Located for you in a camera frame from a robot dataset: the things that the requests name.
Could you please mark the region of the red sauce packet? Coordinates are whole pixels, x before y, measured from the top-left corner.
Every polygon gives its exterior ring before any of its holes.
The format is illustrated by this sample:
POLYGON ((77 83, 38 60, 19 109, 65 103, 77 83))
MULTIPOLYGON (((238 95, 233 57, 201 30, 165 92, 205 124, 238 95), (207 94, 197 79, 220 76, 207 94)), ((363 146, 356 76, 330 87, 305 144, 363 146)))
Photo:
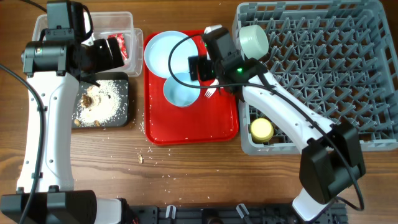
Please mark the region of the red sauce packet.
POLYGON ((118 33, 118 34, 111 34, 108 35, 108 38, 116 38, 118 45, 119 45, 119 49, 121 51, 123 60, 126 61, 127 60, 127 49, 126 49, 126 44, 125 44, 125 39, 122 33, 118 33))

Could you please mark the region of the white plastic fork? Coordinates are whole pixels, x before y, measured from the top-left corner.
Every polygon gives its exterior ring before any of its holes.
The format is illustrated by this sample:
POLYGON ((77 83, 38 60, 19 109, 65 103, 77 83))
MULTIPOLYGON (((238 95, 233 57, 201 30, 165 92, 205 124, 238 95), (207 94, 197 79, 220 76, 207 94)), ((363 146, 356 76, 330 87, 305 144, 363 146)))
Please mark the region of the white plastic fork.
POLYGON ((205 97, 210 98, 215 91, 217 90, 217 85, 219 84, 219 81, 217 79, 214 79, 213 83, 210 85, 210 87, 207 89, 205 92, 205 97))

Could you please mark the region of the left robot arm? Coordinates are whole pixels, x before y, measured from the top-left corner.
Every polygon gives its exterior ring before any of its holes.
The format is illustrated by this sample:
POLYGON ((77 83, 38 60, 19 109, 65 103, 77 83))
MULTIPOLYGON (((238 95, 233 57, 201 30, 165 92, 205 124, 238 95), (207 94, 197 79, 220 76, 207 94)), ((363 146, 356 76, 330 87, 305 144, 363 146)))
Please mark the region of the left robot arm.
POLYGON ((17 223, 129 223, 134 215, 124 199, 99 198, 75 190, 70 161, 72 113, 80 82, 123 66, 114 38, 91 45, 93 21, 75 1, 50 1, 46 29, 22 53, 29 92, 24 165, 14 194, 1 197, 1 212, 17 223))

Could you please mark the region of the yellow plastic cup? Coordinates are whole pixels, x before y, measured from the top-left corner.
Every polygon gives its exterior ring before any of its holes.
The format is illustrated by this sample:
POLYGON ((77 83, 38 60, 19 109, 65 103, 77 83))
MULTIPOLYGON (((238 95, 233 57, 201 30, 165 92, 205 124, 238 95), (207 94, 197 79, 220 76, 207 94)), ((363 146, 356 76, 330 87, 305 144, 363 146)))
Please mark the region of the yellow plastic cup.
POLYGON ((274 127, 265 118, 255 119, 250 125, 250 133, 255 143, 268 142, 274 135, 274 127))

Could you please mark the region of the light blue plate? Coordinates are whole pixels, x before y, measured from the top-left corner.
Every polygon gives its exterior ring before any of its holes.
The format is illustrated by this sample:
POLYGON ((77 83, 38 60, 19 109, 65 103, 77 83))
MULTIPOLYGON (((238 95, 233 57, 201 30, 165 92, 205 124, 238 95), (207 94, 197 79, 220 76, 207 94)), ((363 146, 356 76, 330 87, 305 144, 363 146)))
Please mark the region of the light blue plate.
MULTIPOLYGON (((168 78, 170 76, 168 59, 171 49, 185 37, 187 37, 186 34, 171 30, 161 32, 151 38, 144 51, 147 68, 160 78, 168 78)), ((188 58, 191 56, 198 56, 198 49, 194 41, 188 39, 181 43, 172 54, 171 67, 173 73, 188 72, 188 58)))

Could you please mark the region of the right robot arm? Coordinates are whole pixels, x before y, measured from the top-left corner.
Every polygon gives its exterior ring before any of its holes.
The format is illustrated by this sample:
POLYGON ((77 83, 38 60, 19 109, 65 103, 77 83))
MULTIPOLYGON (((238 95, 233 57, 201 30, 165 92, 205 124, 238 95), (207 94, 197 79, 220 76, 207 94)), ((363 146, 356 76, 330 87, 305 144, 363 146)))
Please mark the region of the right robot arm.
POLYGON ((299 179, 303 189, 292 202, 301 220, 316 219, 351 186, 358 196, 357 209, 364 210, 358 179, 366 168, 358 130, 349 123, 335 124, 305 106, 258 59, 243 59, 227 28, 207 27, 201 39, 219 87, 264 113, 301 153, 299 179))

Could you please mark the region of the light blue bowl with food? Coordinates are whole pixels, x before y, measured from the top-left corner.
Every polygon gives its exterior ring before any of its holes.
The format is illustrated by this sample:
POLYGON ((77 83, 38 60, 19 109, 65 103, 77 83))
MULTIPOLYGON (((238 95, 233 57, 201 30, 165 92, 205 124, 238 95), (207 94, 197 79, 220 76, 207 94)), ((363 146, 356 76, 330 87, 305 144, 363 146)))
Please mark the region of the light blue bowl with food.
POLYGON ((173 77, 168 77, 163 88, 166 100, 177 107, 188 107, 200 96, 199 88, 191 88, 177 82, 173 77))

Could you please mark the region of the mint green bowl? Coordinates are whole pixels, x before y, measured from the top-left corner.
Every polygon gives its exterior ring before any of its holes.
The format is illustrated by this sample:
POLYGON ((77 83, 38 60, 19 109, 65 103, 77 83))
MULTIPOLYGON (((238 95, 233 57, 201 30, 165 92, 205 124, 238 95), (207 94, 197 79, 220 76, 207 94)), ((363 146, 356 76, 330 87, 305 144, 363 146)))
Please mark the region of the mint green bowl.
POLYGON ((239 42, 247 58, 259 60, 269 51, 267 35, 259 25, 242 27, 239 31, 239 42))

